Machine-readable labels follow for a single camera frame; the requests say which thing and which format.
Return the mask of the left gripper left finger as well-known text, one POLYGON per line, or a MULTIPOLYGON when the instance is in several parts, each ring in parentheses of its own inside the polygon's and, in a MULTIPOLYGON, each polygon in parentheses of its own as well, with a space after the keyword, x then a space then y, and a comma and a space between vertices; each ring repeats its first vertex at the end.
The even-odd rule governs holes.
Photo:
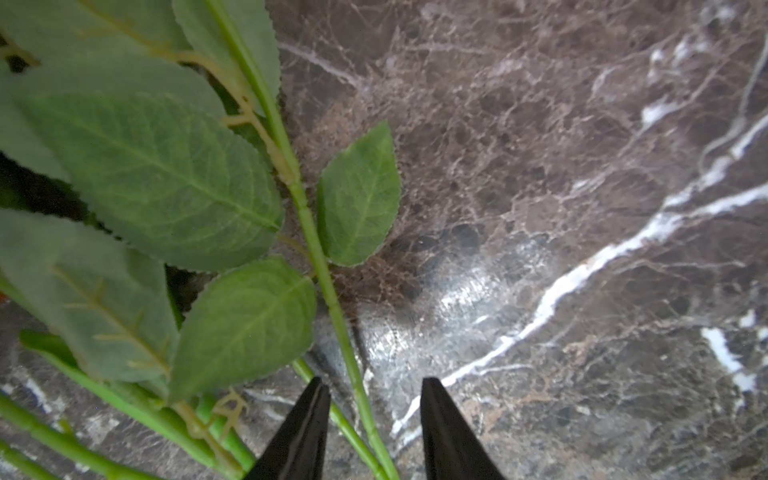
POLYGON ((320 480, 330 406, 329 387, 314 377, 244 480, 320 480))

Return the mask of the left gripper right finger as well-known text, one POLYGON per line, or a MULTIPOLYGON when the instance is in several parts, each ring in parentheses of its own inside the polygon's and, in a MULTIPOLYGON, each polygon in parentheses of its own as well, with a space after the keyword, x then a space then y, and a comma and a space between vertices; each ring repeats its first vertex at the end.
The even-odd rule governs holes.
POLYGON ((504 479, 438 378, 423 379, 420 411, 429 480, 504 479))

